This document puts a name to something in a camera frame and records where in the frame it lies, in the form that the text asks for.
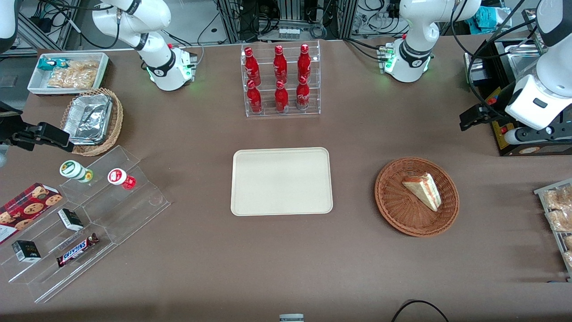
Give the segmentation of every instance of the bread snack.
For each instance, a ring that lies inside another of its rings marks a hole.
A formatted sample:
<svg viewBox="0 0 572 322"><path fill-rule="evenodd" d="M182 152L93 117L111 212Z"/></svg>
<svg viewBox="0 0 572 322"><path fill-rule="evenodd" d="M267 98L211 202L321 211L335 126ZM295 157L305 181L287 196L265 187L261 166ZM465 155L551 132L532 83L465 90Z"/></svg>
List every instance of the bread snack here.
<svg viewBox="0 0 572 322"><path fill-rule="evenodd" d="M47 81L49 87L90 89L96 80L99 62L93 60L67 62L67 67L56 67Z"/></svg>
<svg viewBox="0 0 572 322"><path fill-rule="evenodd" d="M554 210L548 213L548 219L553 231L572 231L572 223L563 210Z"/></svg>
<svg viewBox="0 0 572 322"><path fill-rule="evenodd" d="M429 209L437 211L441 205L441 196L431 174L425 173L422 176L410 176L405 178L402 183Z"/></svg>
<svg viewBox="0 0 572 322"><path fill-rule="evenodd" d="M572 268L572 251L569 250L568 252L563 253L562 257L564 257L564 261L568 264L568 266Z"/></svg>
<svg viewBox="0 0 572 322"><path fill-rule="evenodd" d="M566 248L568 248L568 250L572 250L572 235L564 236L562 239L564 240Z"/></svg>
<svg viewBox="0 0 572 322"><path fill-rule="evenodd" d="M558 187L541 193L546 207L550 210L572 206L572 186Z"/></svg>

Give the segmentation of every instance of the tiered acrylic display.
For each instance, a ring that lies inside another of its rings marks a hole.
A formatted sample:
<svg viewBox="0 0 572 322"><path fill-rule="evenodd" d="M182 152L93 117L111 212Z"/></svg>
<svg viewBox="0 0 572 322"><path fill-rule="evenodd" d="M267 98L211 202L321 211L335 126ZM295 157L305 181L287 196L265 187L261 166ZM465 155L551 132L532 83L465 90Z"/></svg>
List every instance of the tiered acrylic display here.
<svg viewBox="0 0 572 322"><path fill-rule="evenodd" d="M0 245L0 265L8 280L26 284L35 302L44 303L167 208L170 203L147 180L137 163L139 159L116 146L87 166L94 173L90 182L79 183L71 179L62 184L59 187L64 196L62 201ZM125 190L110 184L107 174L114 168L121 168L135 177L135 188ZM62 208L75 211L84 228L80 231L67 229L58 215ZM56 258L92 233L100 241L77 259L58 267ZM42 259L36 263L19 262L12 249L12 243L17 239L33 241Z"/></svg>
<svg viewBox="0 0 572 322"><path fill-rule="evenodd" d="M298 57L300 56L300 45L308 44L309 55L312 59L310 64L310 78L308 86L310 87L310 102L308 109L301 111L296 108L296 88L298 87ZM287 117L292 115L312 115L320 114L321 100L320 100L320 44L317 41L306 42L285 42L280 43L284 48L284 57L288 62L288 81L286 83L286 90L288 91L289 108L288 113L280 114L276 110L276 103L274 92L276 91L276 77L274 75L274 47L268 46L266 43L257 42L252 44L242 45L242 54L240 57L241 68L243 71L243 91L244 91L244 105L246 108L247 116L280 116ZM260 67L261 84L258 86L260 96L262 98L262 113L254 114L247 98L247 81L248 76L244 66L246 56L244 48L252 48L254 57L258 61Z"/></svg>

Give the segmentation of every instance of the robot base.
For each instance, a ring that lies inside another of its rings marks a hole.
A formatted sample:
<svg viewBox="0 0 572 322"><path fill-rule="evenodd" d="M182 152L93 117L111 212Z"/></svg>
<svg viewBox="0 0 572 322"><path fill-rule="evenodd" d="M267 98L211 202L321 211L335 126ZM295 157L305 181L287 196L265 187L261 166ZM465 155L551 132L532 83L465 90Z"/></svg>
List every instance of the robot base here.
<svg viewBox="0 0 572 322"><path fill-rule="evenodd" d="M175 54L175 63L165 76L153 75L149 69L151 80L163 91L174 91L181 88L188 81L194 81L197 57L179 48L171 49Z"/></svg>
<svg viewBox="0 0 572 322"><path fill-rule="evenodd" d="M387 61L379 62L379 69L381 73L387 73L393 76L398 81L404 83L412 83L421 78L421 75L427 71L429 66L429 57L424 64L419 67L413 68L409 63L401 57L399 53L399 45L403 39L398 39L394 42L386 44L386 52L382 53L378 50L378 58L385 58Z"/></svg>

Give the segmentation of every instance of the aluminum foil container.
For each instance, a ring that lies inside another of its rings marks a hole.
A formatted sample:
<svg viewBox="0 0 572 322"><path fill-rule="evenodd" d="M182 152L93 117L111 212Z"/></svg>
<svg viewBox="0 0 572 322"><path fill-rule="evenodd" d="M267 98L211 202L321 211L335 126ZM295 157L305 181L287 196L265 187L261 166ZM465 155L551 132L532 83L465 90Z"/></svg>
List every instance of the aluminum foil container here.
<svg viewBox="0 0 572 322"><path fill-rule="evenodd" d="M70 134L70 142L76 145L99 145L105 135L112 112L113 99L97 94L76 97L67 115L63 130Z"/></svg>

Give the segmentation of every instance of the coca-cola bottle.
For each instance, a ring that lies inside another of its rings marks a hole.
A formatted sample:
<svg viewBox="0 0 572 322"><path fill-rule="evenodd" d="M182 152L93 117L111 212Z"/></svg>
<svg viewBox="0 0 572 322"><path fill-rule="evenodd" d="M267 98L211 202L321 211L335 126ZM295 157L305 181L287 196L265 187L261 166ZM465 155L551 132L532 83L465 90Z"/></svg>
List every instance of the coca-cola bottle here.
<svg viewBox="0 0 572 322"><path fill-rule="evenodd" d="M252 54L252 48L246 47L244 49L244 55L247 57L244 66L247 69L248 79L253 80L255 86L259 86L261 83L260 68L258 67L258 61L256 61L256 58L254 58L254 55Z"/></svg>
<svg viewBox="0 0 572 322"><path fill-rule="evenodd" d="M306 80L310 78L310 63L312 59L308 53L310 50L307 44L300 46L300 57L298 57L298 79L300 76L305 76Z"/></svg>
<svg viewBox="0 0 572 322"><path fill-rule="evenodd" d="M296 108L305 111L310 102L310 87L305 76L298 78L299 85L296 88Z"/></svg>
<svg viewBox="0 0 572 322"><path fill-rule="evenodd" d="M278 45L274 47L274 74L276 80L283 81L285 84L288 78L288 63L284 57L284 49Z"/></svg>
<svg viewBox="0 0 572 322"><path fill-rule="evenodd" d="M247 87L248 104L251 106L252 113L262 113L262 98L260 97L260 92L256 88L256 83L253 80L248 80Z"/></svg>
<svg viewBox="0 0 572 322"><path fill-rule="evenodd" d="M284 89L284 82L276 81L276 92L274 93L276 99L276 110L280 114L288 113L288 92Z"/></svg>

